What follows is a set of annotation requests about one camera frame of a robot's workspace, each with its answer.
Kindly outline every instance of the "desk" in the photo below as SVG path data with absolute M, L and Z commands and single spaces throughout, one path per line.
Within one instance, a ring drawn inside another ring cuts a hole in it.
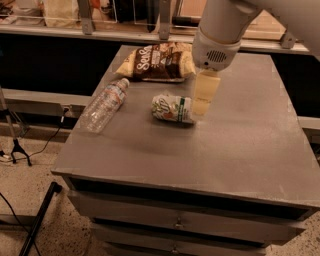
M 132 82 L 105 130 L 78 123 L 58 156 L 52 173 L 111 255 L 264 255 L 319 210 L 320 168 L 271 58 L 238 54 L 194 126 L 152 117 L 153 96 L 192 83 Z

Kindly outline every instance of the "small tripod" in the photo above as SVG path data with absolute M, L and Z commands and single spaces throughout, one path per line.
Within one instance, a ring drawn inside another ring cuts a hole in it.
M 3 108 L 3 112 L 6 115 L 6 119 L 7 119 L 7 122 L 9 124 L 9 129 L 10 129 L 11 137 L 13 139 L 13 144 L 14 144 L 14 147 L 13 147 L 13 149 L 11 151 L 12 162 L 14 164 L 17 162 L 17 160 L 14 157 L 14 153 L 21 153 L 21 154 L 26 156 L 27 161 L 28 161 L 28 165 L 31 166 L 32 164 L 31 164 L 29 155 L 20 146 L 19 141 L 18 141 L 18 139 L 17 139 L 17 137 L 16 137 L 16 135 L 14 133 L 13 125 L 12 125 L 11 117 L 10 117 L 10 112 L 9 112 L 9 110 L 7 108 L 6 101 L 5 101 L 1 86 L 0 86 L 0 100 L 1 100 L 2 108 Z

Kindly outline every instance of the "concrete floor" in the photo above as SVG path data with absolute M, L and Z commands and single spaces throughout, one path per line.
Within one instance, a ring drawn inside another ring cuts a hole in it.
M 53 128 L 31 127 L 26 136 L 19 139 L 19 143 L 31 155 L 40 151 L 54 132 Z M 54 195 L 37 235 L 36 244 L 41 255 L 108 255 L 102 243 L 92 236 L 89 219 L 80 216 L 68 200 L 68 187 L 64 181 L 50 172 L 69 132 L 61 130 L 42 153 L 32 156 L 32 167 L 27 165 L 26 160 L 18 160 L 16 164 L 0 162 L 0 192 L 11 203 L 16 214 L 36 215 L 50 183 L 56 181 L 63 186 L 63 190 Z M 6 123 L 0 123 L 0 135 L 4 151 L 11 152 L 13 143 Z M 0 214 L 11 214 L 1 198 Z M 268 247 L 267 256 L 320 255 L 320 213 L 309 218 L 306 227 L 304 233 L 286 245 Z M 25 237 L 26 233 L 20 230 L 0 229 L 0 256 L 19 255 Z M 38 255 L 34 246 L 29 255 Z

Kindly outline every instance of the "white robotic arm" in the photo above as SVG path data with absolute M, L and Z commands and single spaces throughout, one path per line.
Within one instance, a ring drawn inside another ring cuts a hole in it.
M 196 66 L 216 71 L 228 67 L 247 27 L 262 10 L 320 60 L 320 0 L 207 0 L 193 42 Z

